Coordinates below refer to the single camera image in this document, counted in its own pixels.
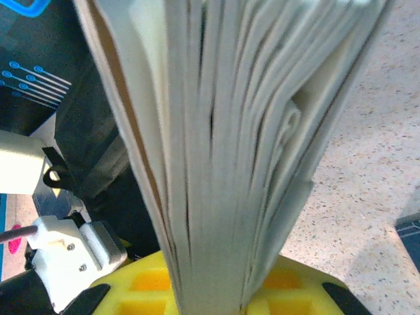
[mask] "yellow foam block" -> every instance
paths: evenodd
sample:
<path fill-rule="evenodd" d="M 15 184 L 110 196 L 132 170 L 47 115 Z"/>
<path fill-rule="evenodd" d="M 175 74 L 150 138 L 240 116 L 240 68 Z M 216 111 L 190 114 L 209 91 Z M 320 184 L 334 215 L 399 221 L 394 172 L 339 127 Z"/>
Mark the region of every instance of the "yellow foam block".
<path fill-rule="evenodd" d="M 324 282 L 343 288 L 338 279 L 279 257 L 246 315 L 343 315 L 323 289 Z M 94 315 L 177 315 L 171 279 L 161 252 L 124 266 L 93 284 L 111 289 Z"/>

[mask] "stack of pages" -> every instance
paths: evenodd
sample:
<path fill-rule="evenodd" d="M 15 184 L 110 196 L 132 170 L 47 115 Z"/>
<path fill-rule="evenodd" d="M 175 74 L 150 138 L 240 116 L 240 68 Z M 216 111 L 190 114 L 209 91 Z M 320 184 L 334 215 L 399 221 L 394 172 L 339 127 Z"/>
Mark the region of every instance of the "stack of pages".
<path fill-rule="evenodd" d="M 306 202 L 391 1 L 74 2 L 180 313 L 237 314 Z"/>

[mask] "black plastic part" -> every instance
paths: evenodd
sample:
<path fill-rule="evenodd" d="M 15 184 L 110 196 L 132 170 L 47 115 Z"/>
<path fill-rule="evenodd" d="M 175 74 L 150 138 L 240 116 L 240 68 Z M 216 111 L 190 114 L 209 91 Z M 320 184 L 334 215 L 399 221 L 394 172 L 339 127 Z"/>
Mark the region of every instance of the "black plastic part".
<path fill-rule="evenodd" d="M 76 223 L 77 228 L 80 228 L 86 223 L 85 219 L 83 218 L 80 212 L 73 212 L 71 215 L 64 219 L 72 219 Z"/>
<path fill-rule="evenodd" d="M 26 244 L 25 248 L 25 270 L 31 270 L 32 267 L 32 259 L 35 257 L 37 250 L 32 249 L 29 244 Z"/>
<path fill-rule="evenodd" d="M 55 314 L 47 291 L 34 270 L 0 283 L 0 314 Z"/>
<path fill-rule="evenodd" d="M 100 284 L 96 287 L 84 290 L 75 298 L 70 306 L 63 311 L 63 315 L 91 315 L 110 290 L 108 284 Z"/>
<path fill-rule="evenodd" d="M 349 290 L 331 282 L 322 286 L 345 315 L 372 315 Z"/>
<path fill-rule="evenodd" d="M 137 248 L 133 248 L 133 246 L 126 247 L 125 250 L 127 251 L 127 258 L 131 261 L 137 261 L 143 258 L 143 256 L 138 254 Z"/>

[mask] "speckled floor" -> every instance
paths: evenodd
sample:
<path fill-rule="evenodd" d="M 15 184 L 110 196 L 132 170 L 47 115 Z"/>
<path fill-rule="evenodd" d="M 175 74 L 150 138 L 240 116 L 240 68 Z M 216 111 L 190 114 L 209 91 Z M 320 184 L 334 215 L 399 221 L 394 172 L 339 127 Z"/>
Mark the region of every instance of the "speckled floor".
<path fill-rule="evenodd" d="M 282 254 L 340 278 L 373 314 L 418 315 L 420 275 L 393 226 L 420 211 L 419 0 L 397 1 L 379 42 Z M 21 264 L 7 256 L 3 270 Z"/>
<path fill-rule="evenodd" d="M 16 223 L 21 226 L 31 225 L 37 218 L 37 211 L 32 201 L 31 195 L 8 195 L 5 230 L 10 230 Z M 3 269 L 1 272 L 2 280 L 9 279 L 24 271 L 25 266 L 26 238 L 22 242 L 18 251 L 11 254 L 7 246 L 3 249 Z"/>

